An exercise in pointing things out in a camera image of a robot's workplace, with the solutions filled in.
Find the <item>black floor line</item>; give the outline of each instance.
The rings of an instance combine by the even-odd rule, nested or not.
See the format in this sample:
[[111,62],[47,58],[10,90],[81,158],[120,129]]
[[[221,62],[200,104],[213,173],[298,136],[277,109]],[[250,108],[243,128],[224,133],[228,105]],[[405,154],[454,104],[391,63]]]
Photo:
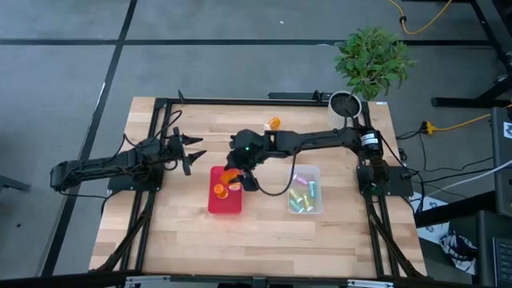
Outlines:
[[[115,71],[118,68],[119,59],[121,57],[121,52],[123,45],[122,41],[126,39],[126,35],[128,33],[128,29],[130,28],[131,20],[134,16],[135,7],[137,5],[137,0],[131,0],[130,5],[128,6],[128,11],[126,12],[125,21],[122,25],[121,33],[119,34],[119,44],[116,45],[114,54],[112,55],[112,59],[110,60],[109,68],[106,72],[105,81],[103,83],[102,91],[99,95],[98,104],[94,109],[92,119],[89,124],[89,129],[86,133],[86,138],[82,144],[82,148],[78,155],[78,160],[84,161],[89,159],[90,152],[92,151],[94,139],[96,138],[96,133],[98,132],[99,123],[102,120],[103,111],[105,109],[106,100],[108,99],[110,87],[112,86],[112,81],[114,80]],[[80,185],[70,189],[69,194],[78,194],[80,189]],[[73,214],[73,209],[76,204],[77,198],[68,196],[66,198],[66,202],[64,204],[64,208],[59,216],[58,225],[55,229],[54,237],[50,244],[50,248],[48,250],[48,255],[46,257],[46,261],[44,267],[42,268],[42,276],[51,276],[54,273],[55,266],[57,265],[58,255],[60,254],[60,250],[62,248],[62,244],[64,243],[64,238],[66,236],[66,231],[68,225],[70,224],[71,215]]]
[[[28,39],[0,38],[0,46],[333,46],[345,39]],[[400,40],[408,46],[489,46],[488,40]]]

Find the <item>white cable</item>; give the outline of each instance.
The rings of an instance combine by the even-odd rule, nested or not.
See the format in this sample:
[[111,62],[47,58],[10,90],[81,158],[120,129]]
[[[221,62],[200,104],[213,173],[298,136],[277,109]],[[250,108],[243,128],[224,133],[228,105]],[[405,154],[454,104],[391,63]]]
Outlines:
[[492,169],[491,171],[487,171],[487,172],[485,172],[484,174],[480,174],[479,176],[475,176],[475,177],[473,177],[473,178],[469,178],[469,179],[462,180],[462,181],[460,181],[460,182],[457,182],[457,183],[454,183],[454,184],[448,185],[448,186],[443,187],[443,188],[441,188],[441,189],[439,189],[439,190],[436,190],[436,191],[434,191],[434,192],[432,192],[432,193],[430,193],[430,194],[427,194],[426,196],[432,196],[432,195],[437,194],[437,193],[439,193],[439,192],[442,192],[443,190],[446,190],[446,189],[448,189],[448,188],[455,187],[455,186],[458,186],[458,185],[461,185],[461,184],[464,184],[464,183],[467,183],[467,182],[470,182],[470,181],[473,181],[473,180],[476,180],[476,179],[480,179],[480,178],[482,178],[482,177],[484,177],[484,176],[487,176],[487,175],[492,174],[492,173],[494,173],[494,172],[496,172],[496,171],[498,171],[498,170],[501,170],[501,169],[503,169],[503,168],[507,167],[507,166],[508,166],[508,165],[510,165],[510,164],[512,164],[512,160],[508,161],[507,163],[505,163],[505,164],[503,164],[503,165],[501,165],[501,166],[499,166],[499,167],[496,167],[496,168]]

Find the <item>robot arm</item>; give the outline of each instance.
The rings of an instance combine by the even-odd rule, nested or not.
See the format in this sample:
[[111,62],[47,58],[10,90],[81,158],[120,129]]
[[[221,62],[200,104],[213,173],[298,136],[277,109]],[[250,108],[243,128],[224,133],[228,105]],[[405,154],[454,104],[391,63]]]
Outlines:
[[190,175],[190,165],[206,151],[186,155],[183,146],[200,141],[202,138],[180,135],[175,127],[174,135],[169,137],[167,143],[148,138],[136,147],[110,158],[61,162],[50,172],[50,186],[55,191],[64,191],[83,181],[121,175],[129,175],[135,181],[145,181],[156,166],[178,160],[182,161],[185,175]]
[[357,156],[370,160],[375,183],[389,181],[387,163],[382,160],[382,139],[377,130],[367,127],[357,129],[346,127],[342,130],[298,134],[293,131],[266,131],[259,135],[251,130],[241,130],[231,136],[225,170],[236,168],[243,172],[238,177],[244,190],[261,189],[251,171],[268,158],[286,158],[303,150],[330,147],[345,147]]

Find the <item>metal stand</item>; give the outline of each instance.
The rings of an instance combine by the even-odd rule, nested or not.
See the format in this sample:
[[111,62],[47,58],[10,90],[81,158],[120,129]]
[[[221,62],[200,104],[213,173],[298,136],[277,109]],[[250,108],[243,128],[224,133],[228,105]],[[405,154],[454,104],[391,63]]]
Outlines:
[[13,188],[20,191],[28,191],[30,185],[0,175],[0,190],[2,188]]
[[505,52],[503,52],[501,44],[498,42],[492,29],[487,22],[486,17],[484,16],[480,6],[478,6],[475,0],[469,0],[469,3],[473,7],[475,14],[477,15],[478,20],[480,21],[480,25],[483,30],[486,32],[486,36],[489,39],[490,45],[493,47],[498,60],[504,65],[505,70],[507,72],[506,78],[492,86],[488,91],[484,94],[476,97],[476,98],[432,98],[431,103],[432,106],[435,107],[460,107],[460,108],[492,108],[492,107],[504,107],[510,104],[509,101],[505,100],[495,100],[497,97],[501,96],[505,92],[508,91],[512,87],[512,68],[510,66],[510,60],[506,56]]

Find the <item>red container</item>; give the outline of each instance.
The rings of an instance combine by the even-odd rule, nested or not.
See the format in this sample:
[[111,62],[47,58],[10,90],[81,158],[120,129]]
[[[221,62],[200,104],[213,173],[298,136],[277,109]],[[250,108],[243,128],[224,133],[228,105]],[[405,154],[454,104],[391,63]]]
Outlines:
[[213,166],[210,170],[210,192],[208,197],[208,212],[212,214],[240,214],[242,212],[242,184],[239,190],[231,190],[230,186],[224,185],[228,195],[220,199],[214,192],[214,186],[222,184],[221,176],[224,174],[223,166]]

